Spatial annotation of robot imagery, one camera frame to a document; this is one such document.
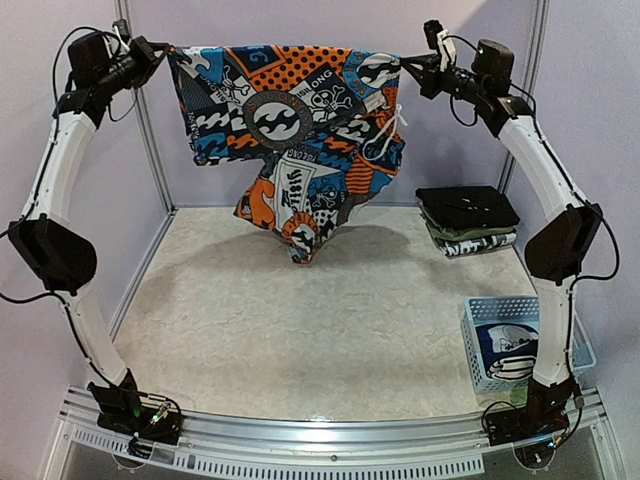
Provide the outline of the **black garment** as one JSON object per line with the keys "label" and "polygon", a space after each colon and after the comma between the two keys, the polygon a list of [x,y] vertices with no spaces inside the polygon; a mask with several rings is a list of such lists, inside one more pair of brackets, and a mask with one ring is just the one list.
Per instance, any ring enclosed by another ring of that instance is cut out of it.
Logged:
{"label": "black garment", "polygon": [[445,228],[506,228],[520,221],[508,198],[491,186],[418,188],[415,195],[427,216]]}

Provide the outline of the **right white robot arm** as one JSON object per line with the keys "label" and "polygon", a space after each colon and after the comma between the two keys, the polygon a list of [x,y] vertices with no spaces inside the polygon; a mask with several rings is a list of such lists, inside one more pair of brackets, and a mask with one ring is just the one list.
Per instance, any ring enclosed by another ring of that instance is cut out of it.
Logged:
{"label": "right white robot arm", "polygon": [[571,341],[574,293],[582,262],[601,225],[602,211],[556,157],[537,122],[533,96],[511,79],[514,53],[481,39],[470,68],[457,64],[455,36],[439,21],[424,23],[430,53],[404,57],[402,67],[421,96],[441,93],[471,104],[474,114],[516,160],[533,188],[546,224],[525,246],[525,263],[539,299],[539,344],[528,387],[532,401],[517,415],[517,427],[537,436],[556,417],[554,405],[575,395]]}

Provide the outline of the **blue orange patterned cloth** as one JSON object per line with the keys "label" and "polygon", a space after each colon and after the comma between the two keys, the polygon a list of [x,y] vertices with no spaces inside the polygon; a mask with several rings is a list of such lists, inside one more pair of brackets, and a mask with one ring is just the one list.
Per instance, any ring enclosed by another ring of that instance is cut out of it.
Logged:
{"label": "blue orange patterned cloth", "polygon": [[328,46],[176,47],[168,57],[197,165],[261,160],[235,214],[309,263],[397,176],[401,61]]}

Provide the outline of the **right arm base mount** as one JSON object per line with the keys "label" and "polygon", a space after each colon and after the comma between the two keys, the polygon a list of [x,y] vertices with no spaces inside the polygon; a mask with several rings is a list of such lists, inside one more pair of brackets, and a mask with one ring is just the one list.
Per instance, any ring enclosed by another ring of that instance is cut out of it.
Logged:
{"label": "right arm base mount", "polygon": [[503,400],[485,408],[481,426],[491,446],[549,439],[554,448],[558,443],[554,435],[563,437],[570,432],[570,422],[563,411],[552,413],[546,419],[535,419],[527,414],[525,407],[518,408]]}

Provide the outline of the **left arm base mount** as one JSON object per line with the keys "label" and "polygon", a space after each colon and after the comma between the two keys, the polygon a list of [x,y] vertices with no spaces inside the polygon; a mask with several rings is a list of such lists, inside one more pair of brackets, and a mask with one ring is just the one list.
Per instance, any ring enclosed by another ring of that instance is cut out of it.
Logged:
{"label": "left arm base mount", "polygon": [[117,385],[88,384],[100,410],[98,426],[142,439],[176,446],[184,416],[178,403],[169,397],[140,391],[130,370]]}

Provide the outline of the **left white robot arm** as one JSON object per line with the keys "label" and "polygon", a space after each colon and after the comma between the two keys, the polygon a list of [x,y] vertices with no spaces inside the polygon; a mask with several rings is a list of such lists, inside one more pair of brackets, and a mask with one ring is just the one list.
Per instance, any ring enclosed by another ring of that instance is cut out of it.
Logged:
{"label": "left white robot arm", "polygon": [[114,97],[137,92],[170,49],[168,43],[133,36],[125,19],[108,30],[77,27],[64,38],[58,52],[68,56],[71,71],[65,88],[51,81],[54,107],[47,146],[22,213],[2,234],[43,284],[43,292],[31,299],[58,302],[103,390],[123,395],[108,412],[128,434],[148,426],[146,408],[131,398],[144,394],[117,353],[97,304],[92,288],[96,248],[71,230],[69,214],[81,162],[103,120],[112,115]]}

